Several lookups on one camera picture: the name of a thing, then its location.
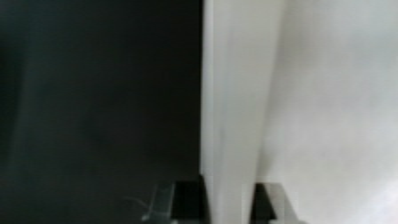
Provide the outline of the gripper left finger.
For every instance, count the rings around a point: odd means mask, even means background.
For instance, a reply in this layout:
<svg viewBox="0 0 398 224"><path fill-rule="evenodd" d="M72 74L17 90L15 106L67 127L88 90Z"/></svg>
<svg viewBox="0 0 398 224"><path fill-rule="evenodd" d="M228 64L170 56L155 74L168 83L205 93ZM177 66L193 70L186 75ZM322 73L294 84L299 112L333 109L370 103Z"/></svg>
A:
<svg viewBox="0 0 398 224"><path fill-rule="evenodd" d="M152 204L143 216L143 224L177 224L173 219L175 183L163 182L155 187Z"/></svg>

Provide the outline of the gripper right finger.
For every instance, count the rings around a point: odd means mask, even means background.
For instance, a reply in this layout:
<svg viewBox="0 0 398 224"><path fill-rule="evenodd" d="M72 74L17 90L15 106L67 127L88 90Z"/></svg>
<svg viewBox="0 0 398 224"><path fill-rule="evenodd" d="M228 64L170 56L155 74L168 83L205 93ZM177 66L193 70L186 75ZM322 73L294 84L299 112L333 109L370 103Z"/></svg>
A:
<svg viewBox="0 0 398 224"><path fill-rule="evenodd" d="M303 224L280 183L257 184L251 224Z"/></svg>

